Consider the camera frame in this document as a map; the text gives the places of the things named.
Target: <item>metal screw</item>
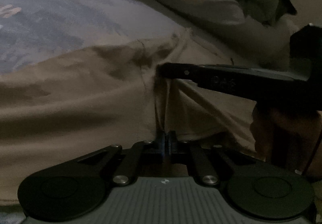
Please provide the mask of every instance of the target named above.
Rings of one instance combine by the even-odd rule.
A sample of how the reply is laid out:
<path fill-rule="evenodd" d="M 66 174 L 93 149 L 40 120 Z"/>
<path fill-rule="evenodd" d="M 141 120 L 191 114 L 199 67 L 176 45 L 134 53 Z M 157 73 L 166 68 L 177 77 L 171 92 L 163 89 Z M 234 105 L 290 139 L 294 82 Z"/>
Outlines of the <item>metal screw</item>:
<path fill-rule="evenodd" d="M 116 183 L 116 184 L 126 184 L 128 182 L 128 177 L 127 176 L 122 176 L 122 175 L 115 176 L 113 178 L 113 182 Z"/>
<path fill-rule="evenodd" d="M 206 185 L 213 185 L 218 182 L 218 178 L 215 176 L 204 176 L 202 182 Z"/>

